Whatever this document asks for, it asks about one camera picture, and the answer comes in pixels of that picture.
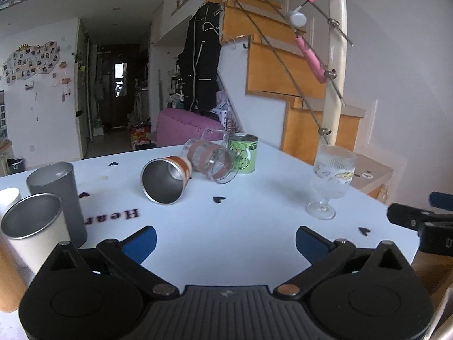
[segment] floor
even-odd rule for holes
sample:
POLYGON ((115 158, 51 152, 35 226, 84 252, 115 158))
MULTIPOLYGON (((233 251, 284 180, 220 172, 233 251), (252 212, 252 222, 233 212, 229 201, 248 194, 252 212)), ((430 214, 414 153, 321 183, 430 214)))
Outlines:
POLYGON ((113 129, 93 138, 88 144, 86 159, 131 152, 131 136, 127 129, 113 129))

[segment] ceiling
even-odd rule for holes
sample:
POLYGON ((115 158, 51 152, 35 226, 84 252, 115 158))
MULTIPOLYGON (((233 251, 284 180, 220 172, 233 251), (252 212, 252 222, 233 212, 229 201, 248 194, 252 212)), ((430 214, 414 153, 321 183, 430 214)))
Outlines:
POLYGON ((80 18, 94 44, 141 43, 163 0, 27 0, 0 11, 0 37, 80 18))

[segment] green tin can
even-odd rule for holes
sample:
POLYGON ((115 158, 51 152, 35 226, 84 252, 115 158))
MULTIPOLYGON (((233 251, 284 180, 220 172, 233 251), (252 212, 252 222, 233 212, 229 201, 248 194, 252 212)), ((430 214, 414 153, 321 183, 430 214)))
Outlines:
POLYGON ((228 140, 229 149, 239 156, 236 162, 239 163, 238 173, 252 173, 255 170, 257 159, 258 137, 250 134, 231 134, 228 140))

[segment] can label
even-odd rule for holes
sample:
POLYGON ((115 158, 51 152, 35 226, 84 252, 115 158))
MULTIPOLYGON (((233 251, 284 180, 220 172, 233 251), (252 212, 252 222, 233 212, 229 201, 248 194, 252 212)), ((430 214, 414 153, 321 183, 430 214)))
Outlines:
POLYGON ((240 141, 236 139, 228 141, 228 147, 239 156, 236 161, 239 164, 238 173, 251 173, 255 170, 257 145, 258 141, 240 141))

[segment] trash can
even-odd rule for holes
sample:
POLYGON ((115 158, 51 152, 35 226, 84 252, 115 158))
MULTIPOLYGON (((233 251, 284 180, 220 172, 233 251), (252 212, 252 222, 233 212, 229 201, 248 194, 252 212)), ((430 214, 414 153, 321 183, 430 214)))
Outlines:
POLYGON ((23 164, 23 159, 7 159, 8 170, 10 173, 21 173, 25 171, 25 165, 23 164))

